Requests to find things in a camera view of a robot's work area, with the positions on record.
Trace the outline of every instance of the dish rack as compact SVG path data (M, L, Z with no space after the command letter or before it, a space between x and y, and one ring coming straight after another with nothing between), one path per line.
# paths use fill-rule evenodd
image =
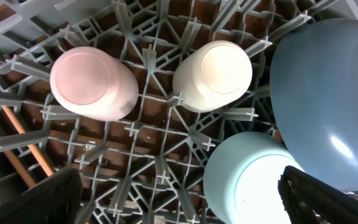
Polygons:
M358 1L0 0L0 152L24 168L0 168L0 203L71 166L84 187L78 223L222 223L203 194L211 151L243 131L280 140L269 98L274 49L297 27L329 17L358 19ZM172 76L214 40L241 46L254 78L237 101L192 113L172 94ZM53 62L81 46L134 73L138 104L124 119L81 117L50 93ZM8 163L1 154L0 163ZM8 183L16 192L1 188Z

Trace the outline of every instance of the wooden stick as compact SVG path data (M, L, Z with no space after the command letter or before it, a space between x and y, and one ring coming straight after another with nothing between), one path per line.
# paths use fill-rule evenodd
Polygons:
M25 184L29 186L29 188L33 188L36 183L34 179L31 177L31 175L28 173L27 169L24 168L23 164L20 162L20 160L15 156L15 154L12 151L5 151L4 152L6 157L9 159L13 167L15 167L17 173L23 178Z
M16 128L17 132L19 134L25 133L25 129L23 125L20 123L20 121L16 118L13 111L8 106L2 106L2 109L5 111L7 117L11 120L12 124ZM31 153L34 155L35 159L38 161L38 163L41 165L41 168L45 171L45 173L48 175L53 174L52 168L49 166L48 162L45 160L44 156L40 152L40 149L34 145L29 145L29 149L31 150Z

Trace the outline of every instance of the orange stick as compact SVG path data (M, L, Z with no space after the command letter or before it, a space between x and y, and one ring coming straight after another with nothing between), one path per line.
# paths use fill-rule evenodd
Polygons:
M5 151L4 152L6 157L9 159L13 167L15 167L17 173L23 178L25 184L29 186L29 188L33 188L36 183L34 179L31 177L31 175L28 173L27 169L24 168L23 164L20 162L20 160L15 156L15 154L12 151Z
M2 109L5 111L7 117L11 120L12 124L16 128L17 132L19 134L25 133L25 129L23 125L20 123L20 121L16 118L13 111L8 106L2 106ZM29 145L29 149L31 150L31 153L34 155L35 159L38 161L38 163L41 165L41 168L45 171L45 173L48 175L53 174L52 168L49 166L47 161L45 160L44 156L40 152L40 149L36 145Z

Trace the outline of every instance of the pink cup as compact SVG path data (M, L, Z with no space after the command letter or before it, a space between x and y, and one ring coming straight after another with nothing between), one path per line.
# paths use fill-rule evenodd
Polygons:
M76 47L60 56L52 67L50 87L63 107L100 121L125 117L139 91L127 67L93 47Z

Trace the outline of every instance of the cup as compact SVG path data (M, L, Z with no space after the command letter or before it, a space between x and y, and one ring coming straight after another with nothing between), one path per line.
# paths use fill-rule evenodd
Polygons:
M270 94L280 134L305 172L358 190L358 21L329 19L285 36Z
M286 166L302 170L287 149L269 136L257 132L231 136L215 149L205 167L206 201L224 223L289 224L278 192Z
M173 92L186 100L181 104L193 112L218 109L240 98L252 79L251 62L238 45L210 42L186 58L173 76Z
M76 47L60 56L52 67L50 87L64 108L100 121L125 117L139 91L127 67L93 47Z

